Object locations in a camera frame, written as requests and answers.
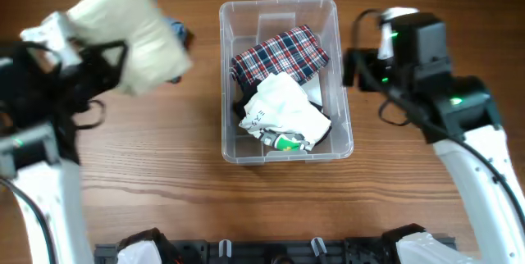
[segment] white pillow-shaped package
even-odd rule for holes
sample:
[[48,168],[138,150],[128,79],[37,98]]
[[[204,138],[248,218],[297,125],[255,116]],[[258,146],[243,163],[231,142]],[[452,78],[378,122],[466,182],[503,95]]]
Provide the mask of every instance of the white pillow-shaped package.
[[[82,0],[68,11],[87,43],[125,40],[128,57],[116,90],[140,95],[184,74],[191,61],[154,0]],[[104,53],[115,64],[120,50]]]

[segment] clear plastic container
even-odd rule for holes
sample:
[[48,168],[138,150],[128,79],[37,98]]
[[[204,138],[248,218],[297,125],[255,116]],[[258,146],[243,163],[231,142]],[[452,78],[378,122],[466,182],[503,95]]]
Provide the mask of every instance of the clear plastic container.
[[[332,0],[226,2],[219,10],[219,17],[224,159],[239,164],[263,164],[302,160],[323,162],[348,157],[354,150],[354,140],[346,89],[341,84],[342,56],[336,3]],[[328,65],[319,73],[321,92],[317,93],[323,112],[331,118],[332,129],[326,140],[311,152],[286,152],[264,145],[239,127],[240,118],[232,111],[232,104],[242,98],[242,92],[230,74],[231,58],[300,25],[310,27],[330,57]]]

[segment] green led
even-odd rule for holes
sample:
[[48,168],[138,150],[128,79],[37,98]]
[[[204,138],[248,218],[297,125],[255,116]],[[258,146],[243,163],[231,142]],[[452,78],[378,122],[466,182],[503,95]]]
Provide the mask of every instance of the green led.
[[463,101],[462,98],[456,98],[456,97],[454,97],[454,98],[451,98],[451,99],[450,99],[450,103],[451,103],[452,105],[458,105],[458,104],[460,104],[462,101]]
[[15,141],[18,146],[24,146],[24,143],[20,139],[13,138],[13,141]]

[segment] wood grain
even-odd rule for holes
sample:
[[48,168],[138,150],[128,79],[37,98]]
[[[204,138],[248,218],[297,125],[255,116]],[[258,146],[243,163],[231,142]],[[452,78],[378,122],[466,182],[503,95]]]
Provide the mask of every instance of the wood grain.
[[[0,39],[14,39],[78,1],[2,0]],[[104,94],[106,123],[80,134],[91,243],[115,243],[152,227],[170,239],[339,239],[416,222],[455,236],[460,250],[475,253],[450,176],[417,129],[377,119],[378,95],[349,91],[355,150],[347,159],[261,167],[223,160],[218,11],[228,1],[239,0],[158,0],[168,16],[195,33],[194,68],[180,84],[141,98]],[[334,1],[343,48],[349,47],[351,22],[365,8],[418,7],[445,20],[455,71],[479,75],[491,88],[523,181],[523,0]],[[363,45],[375,46],[377,33],[365,27]],[[24,226],[9,193],[0,193],[0,208],[0,263],[29,263]]]

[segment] plaid cloth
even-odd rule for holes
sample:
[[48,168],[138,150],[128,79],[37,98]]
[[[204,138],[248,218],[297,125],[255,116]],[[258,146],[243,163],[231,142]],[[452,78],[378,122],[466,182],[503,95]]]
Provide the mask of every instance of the plaid cloth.
[[270,73],[285,71],[304,84],[328,64],[330,58],[317,45],[307,25],[279,34],[248,51],[231,58],[231,73],[244,90],[256,79],[264,80]]

